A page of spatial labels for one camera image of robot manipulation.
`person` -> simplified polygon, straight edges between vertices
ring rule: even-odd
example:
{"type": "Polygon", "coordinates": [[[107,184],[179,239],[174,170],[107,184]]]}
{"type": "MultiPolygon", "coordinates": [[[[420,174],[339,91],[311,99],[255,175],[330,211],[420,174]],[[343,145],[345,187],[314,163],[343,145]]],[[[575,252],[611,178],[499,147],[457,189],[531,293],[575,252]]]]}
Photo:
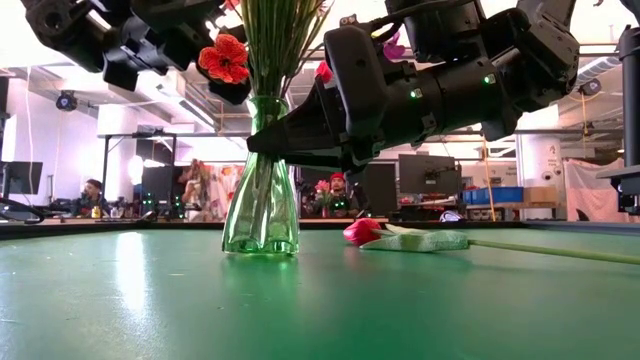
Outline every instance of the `person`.
{"type": "Polygon", "coordinates": [[[178,200],[182,199],[182,195],[187,191],[187,182],[190,179],[190,170],[188,166],[176,166],[173,168],[173,196],[178,200]]]}
{"type": "Polygon", "coordinates": [[[332,217],[356,216],[358,208],[356,201],[347,194],[347,181],[342,173],[334,173],[329,178],[331,186],[331,202],[329,213],[332,217]]]}
{"type": "Polygon", "coordinates": [[[103,215],[109,214],[109,204],[102,196],[102,183],[95,179],[89,179],[84,184],[84,191],[80,198],[73,201],[71,214],[74,217],[91,217],[91,212],[96,206],[100,206],[103,215]]]}
{"type": "Polygon", "coordinates": [[[182,195],[182,202],[188,207],[195,207],[186,213],[189,222],[210,222],[213,220],[211,213],[210,183],[211,173],[202,161],[194,159],[191,168],[186,174],[189,180],[182,195]]]}

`camera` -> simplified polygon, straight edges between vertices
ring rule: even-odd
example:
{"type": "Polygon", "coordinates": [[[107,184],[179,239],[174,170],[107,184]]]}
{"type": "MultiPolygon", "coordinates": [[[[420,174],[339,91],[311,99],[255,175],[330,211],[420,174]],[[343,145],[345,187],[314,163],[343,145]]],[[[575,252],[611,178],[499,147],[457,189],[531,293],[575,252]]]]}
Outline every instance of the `camera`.
{"type": "Polygon", "coordinates": [[[78,99],[74,96],[74,91],[62,90],[60,96],[56,100],[56,108],[58,110],[71,112],[78,108],[78,99]]]}

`white curtain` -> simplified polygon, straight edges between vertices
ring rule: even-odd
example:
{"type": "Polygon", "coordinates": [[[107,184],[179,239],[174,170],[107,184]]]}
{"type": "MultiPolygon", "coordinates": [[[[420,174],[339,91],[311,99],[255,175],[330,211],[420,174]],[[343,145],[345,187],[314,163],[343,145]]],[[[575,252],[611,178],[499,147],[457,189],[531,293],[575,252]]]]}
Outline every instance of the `white curtain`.
{"type": "Polygon", "coordinates": [[[224,221],[231,205],[231,199],[242,177],[243,166],[213,165],[209,194],[211,211],[215,221],[224,221]]]}
{"type": "Polygon", "coordinates": [[[624,167],[618,159],[600,166],[579,160],[564,162],[565,186],[567,188],[567,219],[578,221],[581,210],[589,221],[595,222],[640,222],[636,216],[618,212],[618,195],[609,179],[596,179],[601,171],[624,167]]]}

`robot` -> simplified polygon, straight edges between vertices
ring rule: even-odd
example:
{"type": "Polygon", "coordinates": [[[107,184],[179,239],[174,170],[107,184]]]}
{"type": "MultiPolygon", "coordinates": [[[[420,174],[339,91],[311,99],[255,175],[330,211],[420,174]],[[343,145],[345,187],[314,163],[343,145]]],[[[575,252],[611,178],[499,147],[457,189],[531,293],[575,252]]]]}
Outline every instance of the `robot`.
{"type": "MultiPolygon", "coordinates": [[[[224,16],[223,0],[22,2],[44,45],[128,90],[135,89],[139,71],[165,74],[169,67],[186,70],[197,62],[199,51],[211,43],[205,22],[224,16]],[[93,22],[91,11],[111,28],[93,22]]],[[[621,2],[640,17],[640,0],[621,2]]],[[[283,121],[249,137],[248,148],[293,165],[358,172],[381,150],[417,146],[429,136],[471,124],[481,123],[489,141],[508,136],[523,112],[545,108],[573,90],[579,44],[569,28],[575,3],[519,0],[515,8],[486,18],[480,0],[386,0],[388,16],[366,23],[341,21],[325,33],[325,57],[337,85],[326,88],[316,78],[306,101],[283,121]],[[401,26],[416,61],[432,66],[418,70],[411,62],[386,59],[382,43],[401,26]]],[[[226,31],[246,41],[242,26],[226,31]]],[[[635,81],[639,45],[640,29],[625,31],[620,57],[627,166],[640,166],[634,101],[640,96],[635,81]]],[[[209,80],[211,92],[232,104],[249,94],[249,84],[209,80]]],[[[629,191],[619,189],[623,193],[640,213],[638,196],[629,198],[629,191]]]]}

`red flower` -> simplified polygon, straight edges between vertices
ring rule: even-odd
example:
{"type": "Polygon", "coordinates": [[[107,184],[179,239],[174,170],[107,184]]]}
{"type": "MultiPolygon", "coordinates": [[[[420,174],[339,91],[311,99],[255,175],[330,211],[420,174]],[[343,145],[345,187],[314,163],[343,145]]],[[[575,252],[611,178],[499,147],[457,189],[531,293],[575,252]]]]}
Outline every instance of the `red flower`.
{"type": "Polygon", "coordinates": [[[329,69],[329,66],[327,65],[326,61],[321,62],[318,68],[316,69],[316,76],[318,75],[320,75],[322,82],[325,84],[331,81],[331,78],[333,77],[333,72],[331,72],[331,69],[329,69]]]}
{"type": "Polygon", "coordinates": [[[245,66],[248,57],[247,49],[238,39],[220,34],[214,47],[200,51],[198,65],[207,70],[213,79],[239,84],[249,77],[249,69],[245,66]]]}
{"type": "Polygon", "coordinates": [[[328,182],[324,180],[318,181],[318,184],[316,185],[316,191],[318,193],[328,193],[329,190],[330,190],[330,185],[328,182]]]}
{"type": "Polygon", "coordinates": [[[225,0],[224,6],[227,10],[233,10],[236,6],[240,5],[240,0],[225,0]]]}
{"type": "Polygon", "coordinates": [[[353,243],[355,246],[361,246],[370,241],[380,239],[380,235],[371,231],[373,229],[380,230],[380,224],[373,219],[362,218],[349,225],[342,234],[345,240],[353,243]]]}

